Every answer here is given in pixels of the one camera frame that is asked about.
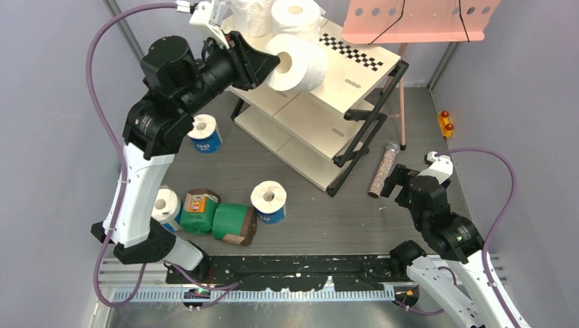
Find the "white paper towel roll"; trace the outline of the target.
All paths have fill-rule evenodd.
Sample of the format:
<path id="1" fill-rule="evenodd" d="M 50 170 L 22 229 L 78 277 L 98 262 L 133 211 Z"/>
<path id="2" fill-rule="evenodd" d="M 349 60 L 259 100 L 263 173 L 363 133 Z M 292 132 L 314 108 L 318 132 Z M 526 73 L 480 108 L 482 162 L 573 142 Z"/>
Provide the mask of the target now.
<path id="1" fill-rule="evenodd" d="M 317 43 L 280 34 L 268 41 L 265 52 L 281 60 L 265 80 L 265 84 L 275 91 L 310 92 L 326 77 L 328 58 Z"/>
<path id="2" fill-rule="evenodd" d="M 325 13 L 312 0 L 275 1 L 271 8 L 273 35 L 290 34 L 317 43 Z"/>
<path id="3" fill-rule="evenodd" d="M 272 32 L 273 0 L 232 0 L 234 31 L 258 38 Z"/>

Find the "blue paper towel roll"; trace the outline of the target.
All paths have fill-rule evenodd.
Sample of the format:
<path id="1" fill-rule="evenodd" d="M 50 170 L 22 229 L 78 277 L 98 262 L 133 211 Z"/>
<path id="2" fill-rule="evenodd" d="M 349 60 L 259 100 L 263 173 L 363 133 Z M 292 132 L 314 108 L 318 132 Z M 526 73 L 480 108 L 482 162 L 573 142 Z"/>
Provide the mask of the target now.
<path id="1" fill-rule="evenodd" d="M 287 215 L 287 192 L 278 182 L 267 180 L 259 183 L 251 192 L 251 203 L 257 218 L 264 223 L 279 223 Z"/>
<path id="2" fill-rule="evenodd" d="M 223 143 L 216 119 L 208 114 L 193 117 L 193 128 L 187 136 L 196 151 L 204 154 L 216 152 Z"/>
<path id="3" fill-rule="evenodd" d="M 161 186 L 158 190 L 152 218 L 170 232 L 176 232 L 181 229 L 180 214 L 182 203 L 177 193 L 168 186 Z"/>

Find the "glitter microphone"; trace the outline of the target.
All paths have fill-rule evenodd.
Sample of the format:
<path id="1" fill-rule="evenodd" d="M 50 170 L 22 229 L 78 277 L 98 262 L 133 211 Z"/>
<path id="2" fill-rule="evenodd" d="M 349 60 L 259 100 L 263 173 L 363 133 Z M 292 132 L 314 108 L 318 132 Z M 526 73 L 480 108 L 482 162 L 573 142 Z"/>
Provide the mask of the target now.
<path id="1" fill-rule="evenodd" d="M 379 198 L 384 188 L 385 180 L 389 176 L 389 172 L 395 162 L 395 158 L 400 151 L 400 145 L 395 142 L 389 142 L 385 149 L 380 164 L 373 177 L 368 195 L 372 198 Z"/>

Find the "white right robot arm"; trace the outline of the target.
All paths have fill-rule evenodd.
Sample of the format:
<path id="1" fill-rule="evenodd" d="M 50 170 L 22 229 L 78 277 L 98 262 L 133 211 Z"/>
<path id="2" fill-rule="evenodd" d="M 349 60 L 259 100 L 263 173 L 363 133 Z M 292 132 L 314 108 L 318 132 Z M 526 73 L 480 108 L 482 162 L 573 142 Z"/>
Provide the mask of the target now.
<path id="1" fill-rule="evenodd" d="M 462 292 L 445 278 L 434 261 L 414 241 L 390 252 L 390 272 L 411 279 L 429 294 L 460 327 L 528 327 L 529 323 L 499 281 L 483 237 L 474 223 L 451 210 L 447 200 L 453 164 L 447 157 L 429 161 L 422 172 L 397 164 L 386 178 L 381 195 L 401 187 L 395 202 L 410 211 L 414 227 L 461 281 Z"/>

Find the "green wrapped package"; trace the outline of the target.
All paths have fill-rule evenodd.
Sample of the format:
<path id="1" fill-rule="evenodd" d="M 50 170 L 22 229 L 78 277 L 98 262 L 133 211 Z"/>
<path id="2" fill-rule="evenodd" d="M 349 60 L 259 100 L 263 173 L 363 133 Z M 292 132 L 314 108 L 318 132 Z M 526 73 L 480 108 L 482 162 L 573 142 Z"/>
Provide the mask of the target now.
<path id="1" fill-rule="evenodd" d="M 216 208 L 212 237 L 224 243 L 249 246 L 257 231 L 257 215 L 253 207 L 222 203 Z"/>
<path id="2" fill-rule="evenodd" d="M 192 189 L 184 198 L 180 214 L 180 227 L 195 235 L 208 235 L 213 226 L 221 197 L 209 189 Z"/>

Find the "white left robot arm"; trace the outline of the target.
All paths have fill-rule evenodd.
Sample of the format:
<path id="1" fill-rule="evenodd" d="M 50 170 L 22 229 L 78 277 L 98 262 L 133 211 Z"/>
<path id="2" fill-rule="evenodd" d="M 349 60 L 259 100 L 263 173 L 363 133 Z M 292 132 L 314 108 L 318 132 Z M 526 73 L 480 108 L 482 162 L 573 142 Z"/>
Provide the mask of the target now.
<path id="1" fill-rule="evenodd" d="M 228 87 L 255 89 L 281 62 L 254 49 L 237 31 L 225 41 L 225 47 L 213 45 L 205 59 L 195 59 L 184 38 L 164 37 L 141 60 L 147 93 L 129 110 L 122 133 L 126 177 L 115 192 L 122 205 L 91 227 L 101 243 L 114 244 L 123 264 L 165 261 L 181 267 L 194 283 L 208 277 L 204 252 L 162 227 L 152 210 L 194 115 Z"/>

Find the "cream three-tier shelf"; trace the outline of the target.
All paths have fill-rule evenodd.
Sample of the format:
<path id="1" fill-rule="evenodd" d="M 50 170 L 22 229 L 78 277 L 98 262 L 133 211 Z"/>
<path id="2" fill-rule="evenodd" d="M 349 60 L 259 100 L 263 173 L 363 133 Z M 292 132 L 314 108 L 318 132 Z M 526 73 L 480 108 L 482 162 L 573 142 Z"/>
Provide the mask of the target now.
<path id="1" fill-rule="evenodd" d="M 400 81 L 408 64 L 376 45 L 352 44 L 342 27 L 325 17 L 319 42 L 328 58 L 323 83 L 310 92 L 278 92 L 265 82 L 234 90 L 232 120 L 261 145 L 327 194 L 336 195 L 386 121 L 381 108 L 392 89 L 372 105 L 366 101 L 382 81 Z M 245 37 L 259 51 L 273 31 Z"/>

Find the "yellow toy with orange balls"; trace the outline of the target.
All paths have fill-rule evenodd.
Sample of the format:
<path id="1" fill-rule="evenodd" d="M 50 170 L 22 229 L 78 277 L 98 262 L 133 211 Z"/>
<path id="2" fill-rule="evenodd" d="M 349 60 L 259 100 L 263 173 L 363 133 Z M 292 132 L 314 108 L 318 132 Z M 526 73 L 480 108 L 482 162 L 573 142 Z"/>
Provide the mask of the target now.
<path id="1" fill-rule="evenodd" d="M 441 111 L 438 114 L 438 124 L 442 133 L 442 136 L 445 139 L 448 139 L 453 134 L 454 125 L 451 123 L 449 119 L 449 112 L 448 111 Z"/>

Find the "pink music stand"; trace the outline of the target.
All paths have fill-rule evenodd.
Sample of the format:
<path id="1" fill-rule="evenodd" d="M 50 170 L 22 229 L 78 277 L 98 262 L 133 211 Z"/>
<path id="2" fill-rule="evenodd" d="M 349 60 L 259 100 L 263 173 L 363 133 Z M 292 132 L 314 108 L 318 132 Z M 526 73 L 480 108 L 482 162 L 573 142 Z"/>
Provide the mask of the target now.
<path id="1" fill-rule="evenodd" d="M 352 44 L 473 42 L 484 30 L 500 0 L 351 1 L 341 32 Z"/>

